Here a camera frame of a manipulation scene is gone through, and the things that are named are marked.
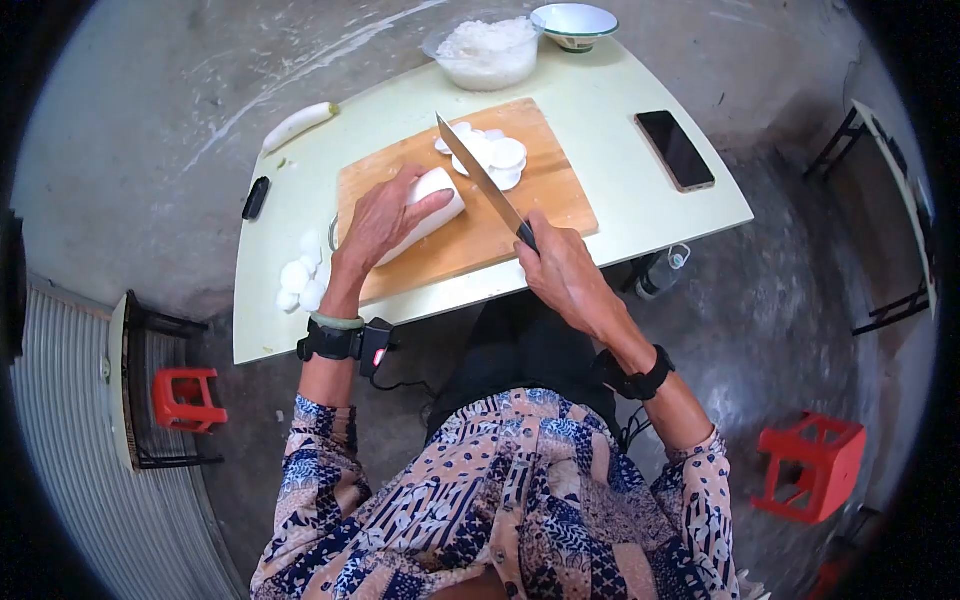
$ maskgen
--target woman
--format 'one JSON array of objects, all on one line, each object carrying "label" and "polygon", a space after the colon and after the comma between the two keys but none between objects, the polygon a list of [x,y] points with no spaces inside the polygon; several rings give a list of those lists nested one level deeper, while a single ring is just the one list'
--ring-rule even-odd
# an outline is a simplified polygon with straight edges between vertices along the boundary
[{"label": "woman", "polygon": [[[320,314],[355,319],[373,265],[449,202],[444,190],[406,205],[425,172],[406,165],[357,203]],[[352,361],[304,363],[253,598],[738,597],[723,441],[668,371],[645,406],[670,460],[646,485],[589,338],[627,375],[662,359],[579,234],[537,211],[530,222],[540,255],[515,248],[542,302],[488,304],[426,447],[376,495],[356,462]]]}]

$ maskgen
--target phone screen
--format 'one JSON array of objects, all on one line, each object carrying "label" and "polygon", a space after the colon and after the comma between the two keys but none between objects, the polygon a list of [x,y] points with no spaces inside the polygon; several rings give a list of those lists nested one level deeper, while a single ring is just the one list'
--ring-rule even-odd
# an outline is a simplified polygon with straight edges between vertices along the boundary
[{"label": "phone screen", "polygon": [[660,152],[681,191],[714,184],[709,167],[668,110],[642,112],[636,116],[636,123]]}]

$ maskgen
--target water bottle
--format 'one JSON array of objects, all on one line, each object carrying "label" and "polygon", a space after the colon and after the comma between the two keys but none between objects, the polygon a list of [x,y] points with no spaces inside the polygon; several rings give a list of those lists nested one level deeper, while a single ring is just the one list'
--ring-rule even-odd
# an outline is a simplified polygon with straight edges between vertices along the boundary
[{"label": "water bottle", "polygon": [[[686,254],[679,248],[686,249]],[[657,253],[654,262],[636,281],[636,294],[645,300],[652,300],[673,287],[680,279],[680,269],[690,258],[690,247],[687,244],[671,246],[666,251]]]}]

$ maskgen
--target wooden cutting board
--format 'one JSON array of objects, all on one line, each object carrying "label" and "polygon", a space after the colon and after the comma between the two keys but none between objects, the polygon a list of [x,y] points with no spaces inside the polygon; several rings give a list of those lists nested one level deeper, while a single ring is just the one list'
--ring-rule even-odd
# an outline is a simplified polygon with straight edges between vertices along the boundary
[{"label": "wooden cutting board", "polygon": [[[527,147],[527,168],[520,183],[505,192],[521,215],[526,217],[530,210],[539,208],[556,227],[575,228],[581,235],[596,233],[597,220],[587,196],[532,98],[487,108],[449,123],[461,121],[469,121],[478,130],[502,130]],[[490,201],[469,178],[453,170],[450,156],[434,148],[439,136],[434,127],[340,171],[337,211],[341,242],[349,230],[356,202],[378,182],[392,179],[405,162],[417,162],[427,169],[443,166],[467,205],[457,218],[390,263],[373,269],[360,295],[361,304],[476,271],[515,255],[516,237]]]}]

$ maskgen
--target hand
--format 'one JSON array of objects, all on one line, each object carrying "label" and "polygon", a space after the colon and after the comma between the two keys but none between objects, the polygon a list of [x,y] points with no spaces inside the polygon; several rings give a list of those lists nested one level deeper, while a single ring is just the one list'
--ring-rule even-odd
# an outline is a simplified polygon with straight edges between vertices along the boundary
[{"label": "hand", "polygon": [[593,264],[580,234],[551,226],[539,210],[531,211],[529,219],[540,256],[520,241],[514,242],[514,250],[534,294],[570,326],[604,345],[609,346],[618,331],[636,330],[627,306]]},{"label": "hand", "polygon": [[408,206],[410,186],[425,173],[427,169],[418,164],[405,164],[396,177],[378,183],[357,202],[347,237],[337,253],[363,276],[420,221],[453,199],[452,189],[440,190]]}]

